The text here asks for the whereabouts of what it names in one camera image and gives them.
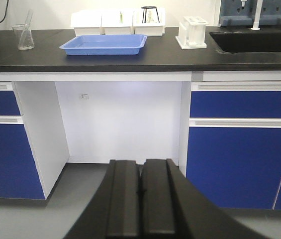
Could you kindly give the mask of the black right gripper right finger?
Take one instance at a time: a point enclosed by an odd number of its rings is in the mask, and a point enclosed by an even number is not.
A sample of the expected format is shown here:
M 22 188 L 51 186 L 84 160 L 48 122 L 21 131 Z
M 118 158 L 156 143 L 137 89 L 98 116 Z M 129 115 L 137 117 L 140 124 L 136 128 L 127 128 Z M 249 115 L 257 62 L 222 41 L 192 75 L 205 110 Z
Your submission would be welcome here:
M 215 206 L 171 159 L 146 160 L 142 174 L 144 239 L 264 239 Z

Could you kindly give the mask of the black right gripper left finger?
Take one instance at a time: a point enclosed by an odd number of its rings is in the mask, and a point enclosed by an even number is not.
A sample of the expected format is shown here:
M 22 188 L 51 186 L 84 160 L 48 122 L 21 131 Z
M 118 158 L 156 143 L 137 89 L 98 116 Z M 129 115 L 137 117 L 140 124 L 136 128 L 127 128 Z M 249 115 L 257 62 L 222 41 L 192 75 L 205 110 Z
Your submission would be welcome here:
M 111 160 L 91 201 L 66 239 L 139 239 L 139 170 L 135 161 Z

